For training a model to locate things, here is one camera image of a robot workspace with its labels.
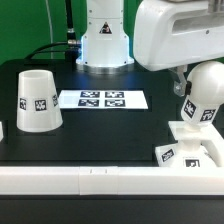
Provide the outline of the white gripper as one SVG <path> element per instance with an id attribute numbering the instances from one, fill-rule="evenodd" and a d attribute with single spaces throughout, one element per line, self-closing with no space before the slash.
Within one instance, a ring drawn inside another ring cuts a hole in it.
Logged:
<path id="1" fill-rule="evenodd" d="M 208 10 L 208 0 L 143 0 L 133 38 L 136 61 L 150 71 L 173 69 L 174 93 L 185 95 L 187 64 L 224 56 L 224 7 Z"/>

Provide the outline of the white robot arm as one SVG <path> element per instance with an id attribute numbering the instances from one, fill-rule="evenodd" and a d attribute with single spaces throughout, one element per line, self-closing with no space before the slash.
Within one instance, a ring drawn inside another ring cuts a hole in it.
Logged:
<path id="1" fill-rule="evenodd" d="M 188 65 L 224 57 L 224 0 L 142 0 L 132 37 L 123 28 L 124 0 L 86 2 L 81 70 L 114 74 L 133 62 L 150 71 L 169 69 L 174 92 L 183 96 Z"/>

